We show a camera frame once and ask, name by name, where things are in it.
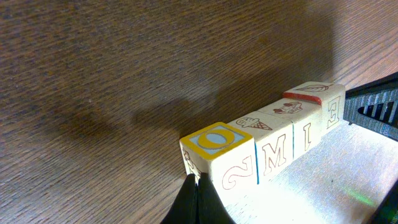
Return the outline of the ice cream block blue side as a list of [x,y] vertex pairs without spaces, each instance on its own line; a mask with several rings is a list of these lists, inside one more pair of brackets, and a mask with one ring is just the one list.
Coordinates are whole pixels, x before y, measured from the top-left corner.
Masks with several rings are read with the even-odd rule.
[[254,111],[228,124],[254,138],[257,176],[260,184],[272,180],[293,161],[293,124],[291,121]]

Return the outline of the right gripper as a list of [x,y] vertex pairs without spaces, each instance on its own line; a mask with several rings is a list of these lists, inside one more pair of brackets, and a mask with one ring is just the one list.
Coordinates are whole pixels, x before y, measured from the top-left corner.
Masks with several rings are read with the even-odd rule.
[[392,186],[367,224],[397,224],[398,182]]

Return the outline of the leaf block red side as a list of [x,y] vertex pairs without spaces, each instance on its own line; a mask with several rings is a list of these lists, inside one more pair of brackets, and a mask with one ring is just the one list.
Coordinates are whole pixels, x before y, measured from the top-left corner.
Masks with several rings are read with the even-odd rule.
[[321,130],[326,135],[343,120],[346,88],[337,83],[305,82],[283,92],[283,98],[307,101],[322,108]]

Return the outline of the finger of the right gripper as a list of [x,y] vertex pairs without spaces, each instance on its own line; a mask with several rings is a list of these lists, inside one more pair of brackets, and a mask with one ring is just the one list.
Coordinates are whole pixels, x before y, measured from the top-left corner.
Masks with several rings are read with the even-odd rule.
[[397,140],[397,73],[346,91],[343,119]]

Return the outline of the plain wooden block blue side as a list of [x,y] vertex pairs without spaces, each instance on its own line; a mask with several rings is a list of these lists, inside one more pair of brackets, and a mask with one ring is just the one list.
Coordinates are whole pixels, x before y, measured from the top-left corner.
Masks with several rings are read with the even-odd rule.
[[283,98],[259,111],[292,122],[294,160],[315,147],[322,138],[320,105]]

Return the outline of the green sided number block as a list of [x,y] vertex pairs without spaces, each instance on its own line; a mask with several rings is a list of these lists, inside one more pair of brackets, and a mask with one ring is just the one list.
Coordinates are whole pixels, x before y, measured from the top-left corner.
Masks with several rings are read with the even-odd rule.
[[231,200],[257,184],[252,135],[217,122],[180,139],[188,174],[207,173],[222,200]]

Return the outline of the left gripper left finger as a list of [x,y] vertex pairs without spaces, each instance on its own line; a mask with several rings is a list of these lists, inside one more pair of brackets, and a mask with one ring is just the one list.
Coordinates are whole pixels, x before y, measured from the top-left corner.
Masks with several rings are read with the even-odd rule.
[[161,224],[195,224],[198,192],[194,174],[188,174]]

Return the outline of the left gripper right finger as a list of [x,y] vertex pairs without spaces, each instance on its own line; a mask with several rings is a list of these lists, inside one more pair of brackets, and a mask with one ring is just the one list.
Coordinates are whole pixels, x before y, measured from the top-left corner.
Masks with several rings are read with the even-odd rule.
[[207,173],[202,172],[197,185],[198,224],[235,224],[226,211]]

